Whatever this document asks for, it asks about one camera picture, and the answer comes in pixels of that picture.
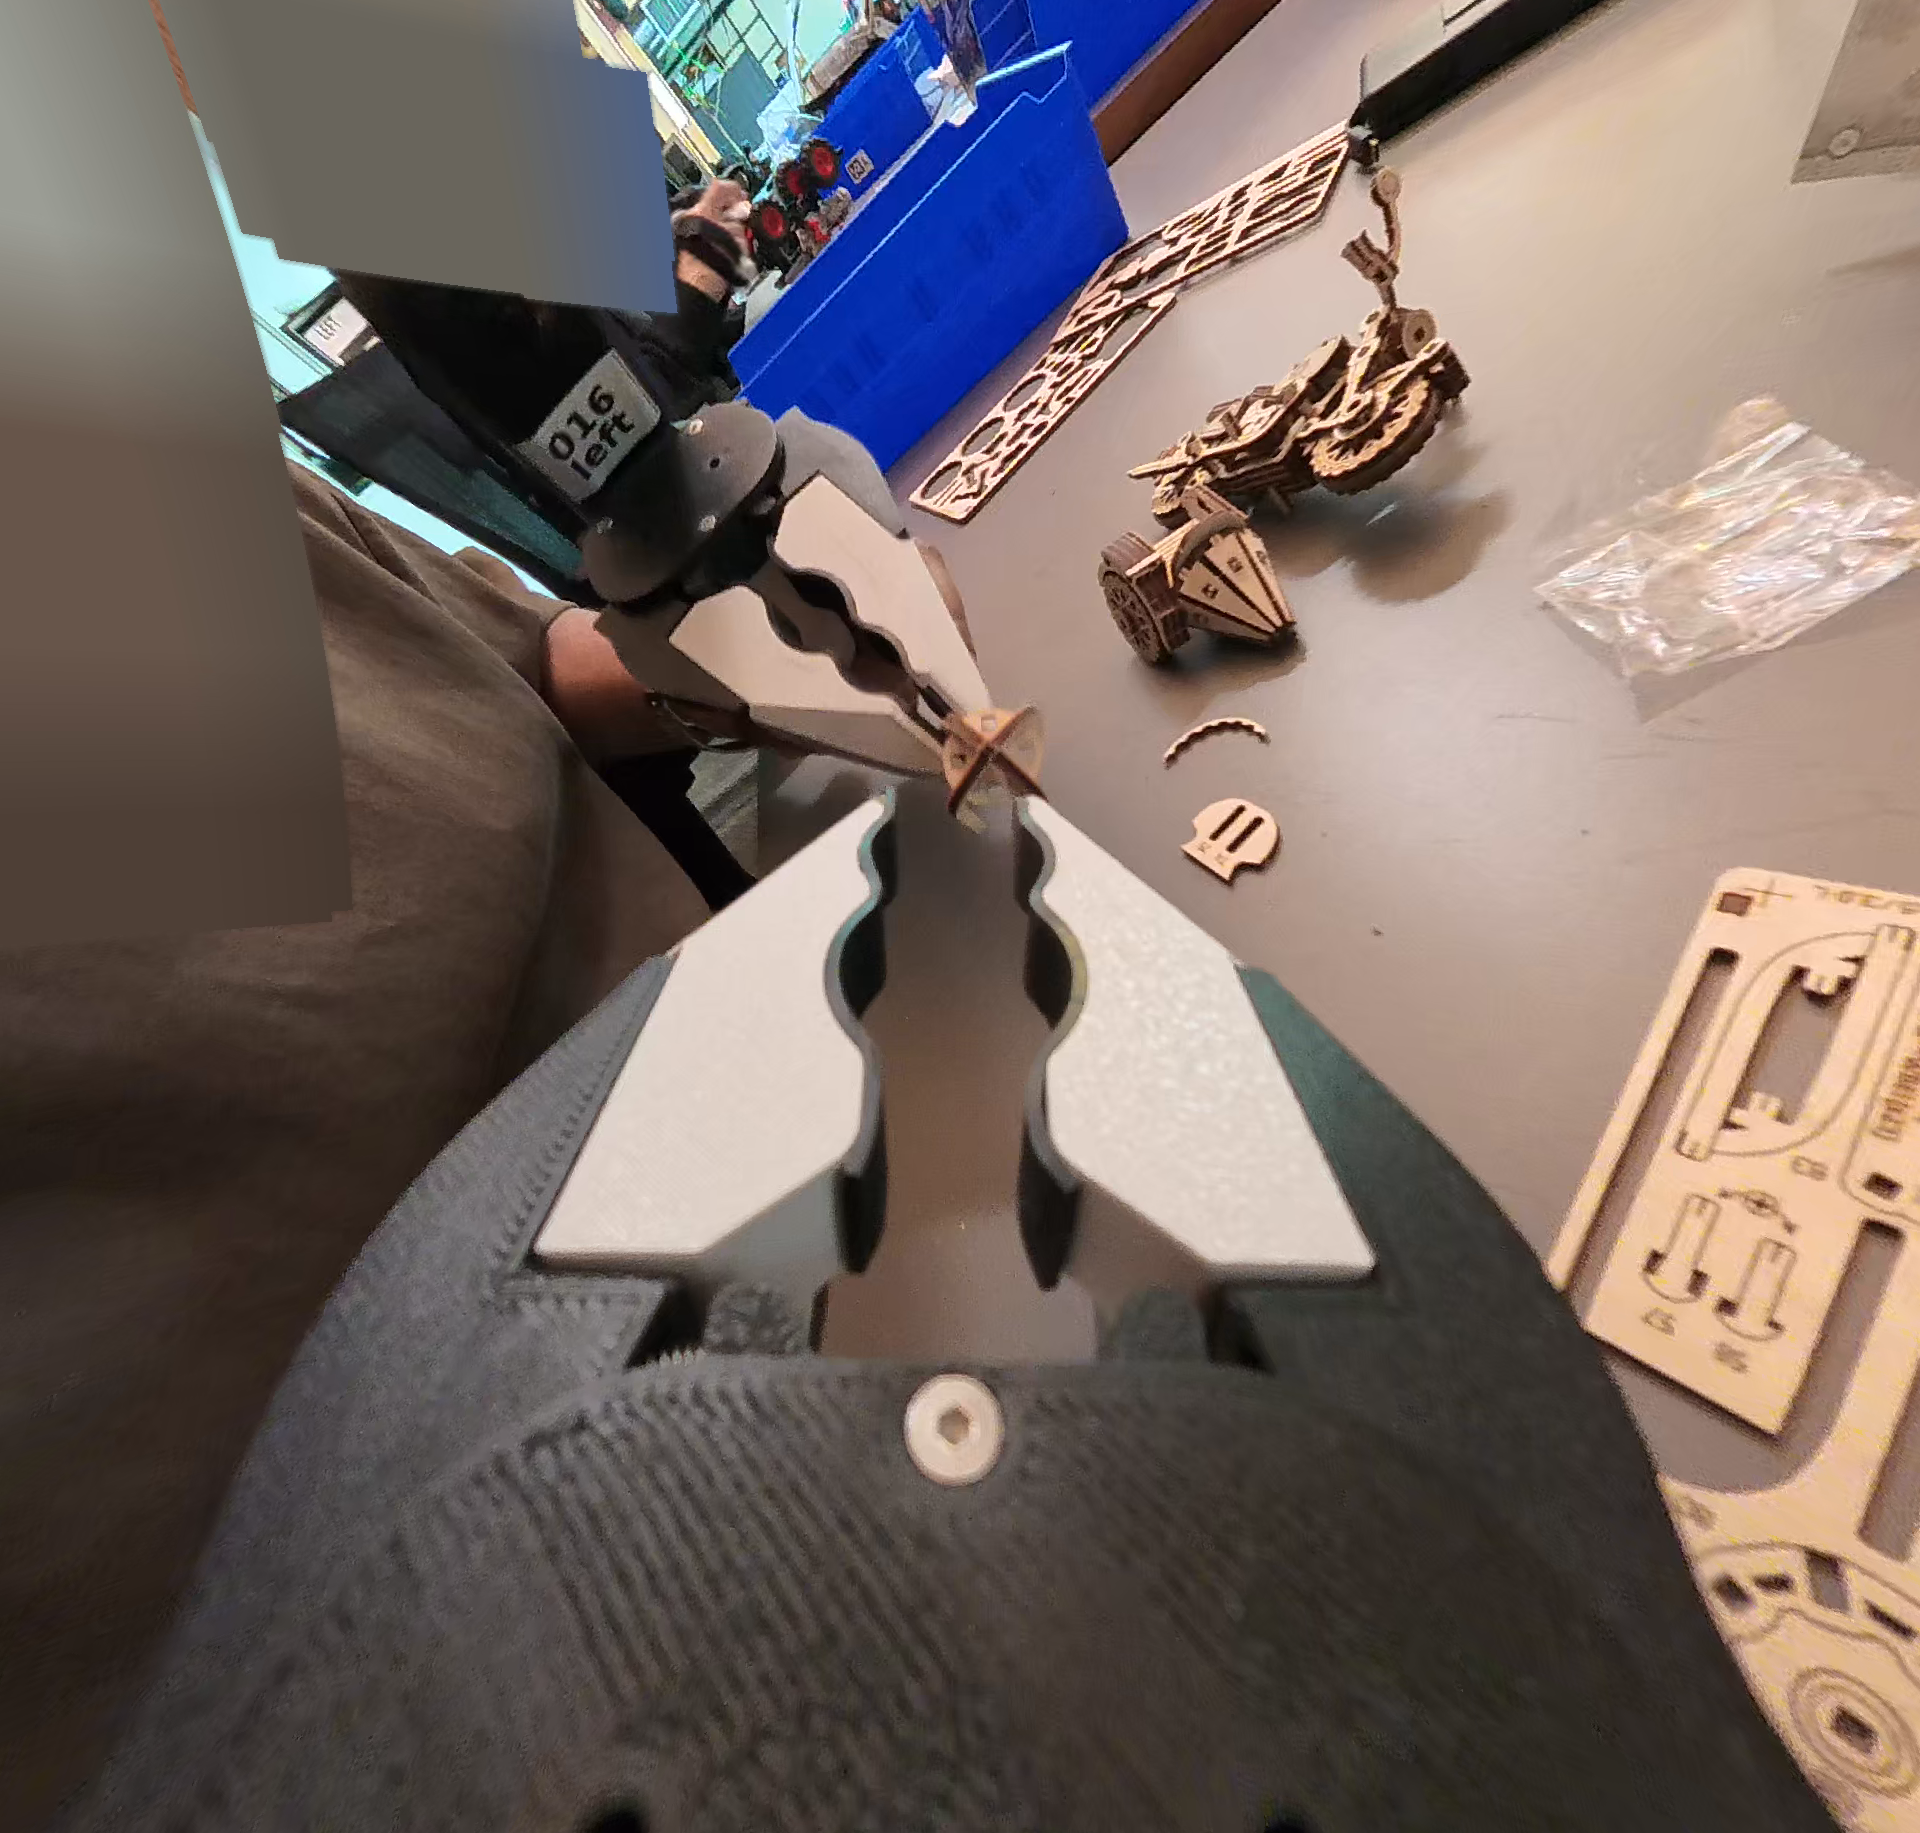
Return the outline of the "wooden motorcycle model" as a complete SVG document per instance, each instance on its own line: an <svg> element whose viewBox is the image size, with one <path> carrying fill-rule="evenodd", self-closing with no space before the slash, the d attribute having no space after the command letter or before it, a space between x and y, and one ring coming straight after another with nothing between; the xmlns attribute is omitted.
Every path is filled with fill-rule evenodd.
<svg viewBox="0 0 1920 1833"><path fill-rule="evenodd" d="M1342 258L1378 293L1356 333L1331 333L1280 381L1225 400L1163 448L1127 470L1148 481L1150 507L1170 520L1194 489L1240 507L1291 507L1307 489L1350 496L1403 470L1470 383L1436 316L1397 293L1401 269L1401 178L1371 174L1370 198L1381 238L1356 234Z"/></svg>

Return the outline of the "clear plastic bag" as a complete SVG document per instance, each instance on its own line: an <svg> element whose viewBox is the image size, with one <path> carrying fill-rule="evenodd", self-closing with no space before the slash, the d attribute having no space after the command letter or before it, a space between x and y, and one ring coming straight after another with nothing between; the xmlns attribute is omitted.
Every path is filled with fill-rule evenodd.
<svg viewBox="0 0 1920 1833"><path fill-rule="evenodd" d="M1690 476L1552 549L1533 598L1619 675L1672 677L1778 649L1915 564L1915 481L1764 395Z"/></svg>

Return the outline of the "round slotted wooden piece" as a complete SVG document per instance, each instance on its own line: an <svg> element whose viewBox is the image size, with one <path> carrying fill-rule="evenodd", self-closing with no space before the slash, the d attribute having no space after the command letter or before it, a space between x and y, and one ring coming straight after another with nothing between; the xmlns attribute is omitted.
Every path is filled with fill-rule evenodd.
<svg viewBox="0 0 1920 1833"><path fill-rule="evenodd" d="M1227 796L1194 814L1181 855L1221 885L1233 885L1243 870L1271 863L1281 831L1271 813L1251 799Z"/></svg>

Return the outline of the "large blue plastic bin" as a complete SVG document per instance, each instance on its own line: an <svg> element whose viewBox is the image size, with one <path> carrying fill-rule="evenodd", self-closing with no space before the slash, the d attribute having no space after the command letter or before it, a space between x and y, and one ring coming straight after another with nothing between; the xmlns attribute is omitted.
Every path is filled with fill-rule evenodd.
<svg viewBox="0 0 1920 1833"><path fill-rule="evenodd" d="M731 347L750 406L882 468L1120 249L1127 219L1068 43L979 79Z"/></svg>

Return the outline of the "long wooden puzzle sheet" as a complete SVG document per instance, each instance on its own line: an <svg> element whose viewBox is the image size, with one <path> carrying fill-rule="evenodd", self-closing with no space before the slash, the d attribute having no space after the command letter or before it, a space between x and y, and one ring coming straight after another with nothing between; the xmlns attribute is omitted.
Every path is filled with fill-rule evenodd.
<svg viewBox="0 0 1920 1833"><path fill-rule="evenodd" d="M1044 351L911 489L910 504L965 523L1109 379L1196 284L1304 234L1352 153L1334 123L1118 248L1072 299Z"/></svg>

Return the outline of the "person's brown shirt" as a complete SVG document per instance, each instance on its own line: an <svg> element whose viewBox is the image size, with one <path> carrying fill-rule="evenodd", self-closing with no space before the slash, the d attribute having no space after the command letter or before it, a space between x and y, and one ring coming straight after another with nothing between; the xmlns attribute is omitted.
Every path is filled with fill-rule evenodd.
<svg viewBox="0 0 1920 1833"><path fill-rule="evenodd" d="M747 879L695 754L596 767L565 609L288 465L350 906L4 956L1 1809L106 1757L294 1349L418 1173Z"/></svg>

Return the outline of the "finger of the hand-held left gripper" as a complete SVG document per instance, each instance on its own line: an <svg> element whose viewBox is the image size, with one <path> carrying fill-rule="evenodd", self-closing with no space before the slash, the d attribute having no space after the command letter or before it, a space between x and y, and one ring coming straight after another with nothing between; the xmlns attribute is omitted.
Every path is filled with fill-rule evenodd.
<svg viewBox="0 0 1920 1833"><path fill-rule="evenodd" d="M776 424L780 520L769 616L792 649L822 654L848 690L902 713L977 713L996 694L979 672L963 602L943 556L914 538L871 454L825 424Z"/></svg>
<svg viewBox="0 0 1920 1833"><path fill-rule="evenodd" d="M744 712L790 749L940 774L948 715L967 709L967 641L923 566L792 571L731 585L666 633L679 694Z"/></svg>

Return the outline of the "person's left hand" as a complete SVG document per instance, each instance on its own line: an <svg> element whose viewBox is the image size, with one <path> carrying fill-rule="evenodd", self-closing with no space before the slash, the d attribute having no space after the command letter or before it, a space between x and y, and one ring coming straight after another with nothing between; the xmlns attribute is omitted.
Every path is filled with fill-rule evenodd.
<svg viewBox="0 0 1920 1833"><path fill-rule="evenodd" d="M587 764L683 757L699 748L626 668L598 613L568 606L540 638L540 694Z"/></svg>

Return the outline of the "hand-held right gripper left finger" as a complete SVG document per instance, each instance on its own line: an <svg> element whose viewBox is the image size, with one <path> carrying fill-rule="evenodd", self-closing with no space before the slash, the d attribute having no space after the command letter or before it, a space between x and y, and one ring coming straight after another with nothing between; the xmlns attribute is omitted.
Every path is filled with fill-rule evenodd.
<svg viewBox="0 0 1920 1833"><path fill-rule="evenodd" d="M878 794L689 934L534 1239L540 1267L825 1286L885 1223L882 1065L897 798Z"/></svg>

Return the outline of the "grey mat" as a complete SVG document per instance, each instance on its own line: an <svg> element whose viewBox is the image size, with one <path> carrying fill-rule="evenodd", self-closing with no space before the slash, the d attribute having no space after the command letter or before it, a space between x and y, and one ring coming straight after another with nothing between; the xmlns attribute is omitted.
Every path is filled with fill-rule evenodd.
<svg viewBox="0 0 1920 1833"><path fill-rule="evenodd" d="M1793 157L1795 186L1918 174L1918 0L1856 0Z"/></svg>

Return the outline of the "small wooden disc assembly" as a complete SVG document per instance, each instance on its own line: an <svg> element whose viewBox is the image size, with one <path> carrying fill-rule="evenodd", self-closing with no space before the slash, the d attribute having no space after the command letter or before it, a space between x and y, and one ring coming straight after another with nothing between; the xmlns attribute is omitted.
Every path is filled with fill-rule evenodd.
<svg viewBox="0 0 1920 1833"><path fill-rule="evenodd" d="M1044 794L1044 718L1034 704L950 712L940 761L945 810L967 831L1022 798Z"/></svg>

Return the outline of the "red wheeled toy vehicle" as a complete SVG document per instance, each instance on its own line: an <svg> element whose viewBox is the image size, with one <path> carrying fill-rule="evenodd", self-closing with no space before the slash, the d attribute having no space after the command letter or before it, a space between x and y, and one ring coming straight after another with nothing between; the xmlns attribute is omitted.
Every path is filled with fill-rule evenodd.
<svg viewBox="0 0 1920 1833"><path fill-rule="evenodd" d="M750 258L767 278L783 278L810 262L852 211L846 159L819 136L781 159L747 205Z"/></svg>

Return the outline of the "small wooden puzzle sheet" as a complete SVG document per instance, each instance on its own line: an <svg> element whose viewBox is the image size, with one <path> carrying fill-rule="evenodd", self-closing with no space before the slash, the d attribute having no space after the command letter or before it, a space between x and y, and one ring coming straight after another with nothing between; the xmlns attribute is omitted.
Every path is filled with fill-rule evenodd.
<svg viewBox="0 0 1920 1833"><path fill-rule="evenodd" d="M1915 1229L1918 900L1722 872L1547 1253L1581 1327L1776 1437L1869 1226Z"/></svg>

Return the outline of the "fan-shaped wooden model part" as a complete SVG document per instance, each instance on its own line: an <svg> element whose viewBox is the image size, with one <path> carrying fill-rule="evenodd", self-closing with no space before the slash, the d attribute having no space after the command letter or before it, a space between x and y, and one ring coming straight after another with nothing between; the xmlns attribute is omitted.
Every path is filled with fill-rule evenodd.
<svg viewBox="0 0 1920 1833"><path fill-rule="evenodd" d="M1181 522L1156 540L1127 532L1095 564L1116 630L1148 666L1194 633L1277 647L1297 633L1270 553L1248 516L1212 489L1188 492Z"/></svg>

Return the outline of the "grey desk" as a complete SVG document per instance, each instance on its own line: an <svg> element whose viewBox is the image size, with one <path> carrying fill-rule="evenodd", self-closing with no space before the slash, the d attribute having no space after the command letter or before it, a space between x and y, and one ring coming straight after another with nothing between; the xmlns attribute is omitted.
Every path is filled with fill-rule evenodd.
<svg viewBox="0 0 1920 1833"><path fill-rule="evenodd" d="M1401 295L1470 388L1359 498L1260 527L1285 651L1145 668L1097 595L1127 480L1373 303L1319 224L1188 293L970 523L917 520L1052 802L1267 970L1546 1251L1715 874L1915 892L1915 575L1791 643L1627 682L1533 598L1552 549L1778 398L1915 481L1915 178L1791 183L1857 0L1613 0L1384 153ZM1270 733L1162 752L1209 715ZM1240 796L1273 861L1181 845Z"/></svg>

